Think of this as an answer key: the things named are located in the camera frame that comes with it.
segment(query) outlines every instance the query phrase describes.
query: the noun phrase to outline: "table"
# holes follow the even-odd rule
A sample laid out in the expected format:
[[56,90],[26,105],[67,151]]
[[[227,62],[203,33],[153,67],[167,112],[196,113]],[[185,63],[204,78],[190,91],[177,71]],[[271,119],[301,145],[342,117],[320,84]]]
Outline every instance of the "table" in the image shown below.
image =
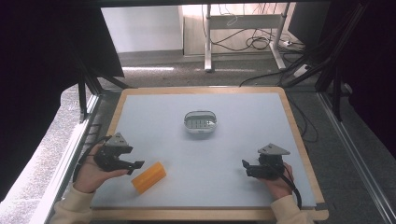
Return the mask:
[[[309,158],[307,157],[304,143],[291,113],[290,105],[288,103],[285,92],[277,87],[199,87],[199,88],[145,88],[145,89],[128,89],[122,92],[118,106],[114,113],[110,127],[107,134],[114,134],[118,130],[118,124],[122,118],[122,111],[124,104],[129,95],[175,95],[175,94],[193,94],[208,95],[208,94],[230,94],[230,96],[240,96],[241,94],[253,93],[271,93],[277,94],[280,98],[281,104],[287,117],[291,129],[292,138],[295,141],[296,148],[301,157],[301,162],[304,167],[309,185],[314,195],[316,207],[305,208],[304,210],[310,213],[315,220],[324,220],[329,216],[327,209],[319,210],[324,204],[324,199],[321,194],[318,181],[312,169]],[[132,219],[132,220],[267,220],[273,219],[274,215],[269,207],[187,207],[180,206],[159,206],[159,207],[126,207],[120,206],[118,208],[111,207],[95,207],[95,202],[92,202],[93,218],[94,219]]]

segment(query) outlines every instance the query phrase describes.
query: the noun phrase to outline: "black cable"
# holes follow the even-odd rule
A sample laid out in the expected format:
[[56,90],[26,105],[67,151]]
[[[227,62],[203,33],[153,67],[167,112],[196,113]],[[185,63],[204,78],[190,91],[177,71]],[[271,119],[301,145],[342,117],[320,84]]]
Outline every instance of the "black cable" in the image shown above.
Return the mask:
[[111,138],[111,135],[110,135],[110,136],[101,137],[101,138],[99,138],[99,140],[97,140],[95,143],[93,143],[93,144],[91,145],[91,147],[89,147],[87,150],[85,150],[84,154],[82,154],[82,156],[79,158],[79,160],[78,160],[78,162],[77,162],[75,171],[74,171],[74,173],[73,173],[73,182],[76,182],[76,179],[77,179],[77,176],[78,176],[78,172],[79,172],[79,170],[81,169],[81,166],[82,166],[82,164],[84,163],[84,161],[87,160],[87,157],[88,157],[88,156],[91,156],[91,155],[90,155],[91,150],[92,150],[97,144],[99,144],[100,142],[102,142],[102,141],[104,141],[104,140],[107,141],[107,140],[110,139],[110,138]]
[[[288,96],[288,95],[287,95],[286,97],[288,97],[289,102],[297,109],[297,111],[300,113],[301,117],[303,117],[303,120],[304,120],[304,127],[303,127],[303,129],[302,129],[302,131],[301,131],[301,137],[303,138],[303,140],[304,140],[305,142],[316,143],[316,142],[318,141],[318,136],[319,136],[318,129],[315,127],[315,125],[314,125],[314,123],[311,121],[311,119],[309,119],[308,116],[303,112],[303,110],[302,110],[299,106],[297,106],[297,104],[295,103],[295,101],[294,101],[290,96]],[[310,140],[310,139],[308,140],[308,139],[305,139],[305,138],[304,138],[304,136],[305,136],[305,134],[306,134],[306,132],[307,132],[307,129],[308,129],[308,123],[312,126],[312,128],[313,128],[314,131],[315,131],[315,138],[314,138],[314,140]]]

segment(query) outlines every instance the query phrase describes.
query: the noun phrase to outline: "orange block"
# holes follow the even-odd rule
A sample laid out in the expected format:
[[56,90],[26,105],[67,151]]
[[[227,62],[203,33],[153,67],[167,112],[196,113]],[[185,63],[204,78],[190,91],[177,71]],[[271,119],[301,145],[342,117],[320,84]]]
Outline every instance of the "orange block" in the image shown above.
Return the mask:
[[154,163],[145,172],[132,180],[137,191],[142,194],[166,176],[165,169],[160,162]]

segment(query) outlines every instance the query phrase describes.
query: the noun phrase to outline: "metal stand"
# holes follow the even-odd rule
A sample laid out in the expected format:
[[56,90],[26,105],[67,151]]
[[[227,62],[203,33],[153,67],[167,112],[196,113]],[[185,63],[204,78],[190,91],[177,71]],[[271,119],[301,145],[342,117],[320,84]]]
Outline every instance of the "metal stand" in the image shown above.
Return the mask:
[[277,45],[280,36],[282,35],[283,26],[288,15],[290,3],[286,4],[285,10],[282,14],[270,15],[244,15],[238,17],[238,21],[233,24],[228,24],[235,16],[210,16],[211,5],[207,5],[206,12],[206,43],[205,43],[205,71],[212,72],[212,42],[210,40],[211,30],[224,30],[224,29],[277,29],[276,38],[274,43],[270,43],[271,51],[273,52],[276,60],[277,67],[282,70],[286,66],[279,54]]

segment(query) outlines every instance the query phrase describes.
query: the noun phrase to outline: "metal frame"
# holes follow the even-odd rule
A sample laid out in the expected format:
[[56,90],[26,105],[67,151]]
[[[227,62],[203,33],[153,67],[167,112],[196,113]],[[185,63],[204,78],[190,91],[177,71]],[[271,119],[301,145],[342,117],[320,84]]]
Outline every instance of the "metal frame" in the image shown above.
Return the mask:
[[376,182],[373,174],[370,172],[369,167],[364,162],[359,150],[356,148],[354,142],[349,136],[347,129],[343,122],[341,122],[332,112],[332,104],[326,93],[318,93],[319,100],[322,102],[323,107],[327,115],[332,122],[334,129],[337,131],[349,158],[352,160],[356,170],[358,171],[364,186],[367,188],[370,196],[372,197],[380,215],[384,219],[385,223],[392,224],[396,223],[396,215],[390,206],[388,197],[385,195],[384,190],[381,189],[379,184]]
[[87,108],[88,117],[77,125],[73,131],[65,153],[55,169],[56,172],[49,182],[49,186],[44,192],[44,195],[29,223],[47,223],[50,220],[52,207],[56,201],[59,201],[62,198],[64,190],[66,189],[68,181],[73,173],[77,159],[82,150],[82,146],[80,145],[81,140],[92,124],[94,119],[92,113],[96,110],[97,106],[99,106],[99,100],[100,96],[91,96]]
[[210,39],[211,30],[225,30],[225,29],[277,29],[276,38],[271,42],[270,48],[276,60],[277,67],[280,70],[286,69],[282,57],[279,54],[278,44],[280,36],[282,35],[283,27],[286,18],[288,17],[290,2],[286,4],[285,10],[282,14],[270,15],[244,15],[238,17],[238,22],[228,24],[227,22],[234,19],[235,16],[210,16],[211,5],[207,5],[206,9],[206,42],[205,42],[205,71],[212,72],[212,41]]

